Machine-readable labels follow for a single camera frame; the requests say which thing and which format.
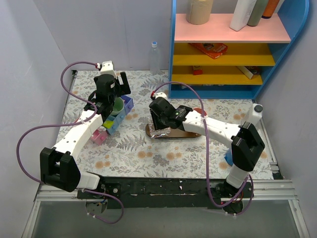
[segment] green bottle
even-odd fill
[[[257,26],[266,8],[268,0],[257,0],[248,21],[249,26]]]

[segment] blue shelf frame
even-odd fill
[[[268,44],[275,66],[262,67],[262,85],[224,85],[224,86],[195,86],[201,98],[204,99],[256,99],[264,86],[272,80],[273,73],[282,63],[286,53],[291,50],[291,46],[300,35],[307,20],[309,12],[309,0],[285,0],[278,11],[291,42]],[[169,81],[172,80],[174,43],[175,43],[175,23],[176,23],[176,0],[172,0],[171,25],[170,25],[170,52],[169,52]],[[192,99],[195,94],[187,89],[182,89],[179,85],[169,84],[169,98]]]

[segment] orange bottle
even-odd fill
[[[269,0],[264,10],[264,13],[262,15],[262,18],[266,18],[266,19],[271,18],[278,3],[279,3],[279,0]]]

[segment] red round object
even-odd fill
[[[201,108],[194,108],[194,110],[197,111],[200,114],[202,113],[202,109]]]

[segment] floral tablecloth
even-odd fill
[[[98,71],[79,71],[72,92],[88,98],[95,90],[93,78]],[[145,134],[149,113],[150,93],[167,82],[167,71],[152,75],[149,71],[126,71],[131,88],[134,108],[126,116],[116,133],[101,145],[88,141],[81,151],[77,165],[82,171],[103,176],[120,177],[165,177],[205,178],[206,139],[150,139]],[[168,87],[161,89],[168,94]],[[186,105],[200,107],[198,100],[170,100],[175,107]],[[228,123],[240,123],[252,104],[251,100],[203,100],[207,114]],[[66,105],[63,123],[74,122],[81,114],[85,103],[70,96]],[[62,127],[58,141],[69,131]],[[217,141],[210,142],[210,177],[224,179],[230,166],[224,159],[228,149]],[[273,179],[270,170],[268,147],[251,173],[254,179]]]

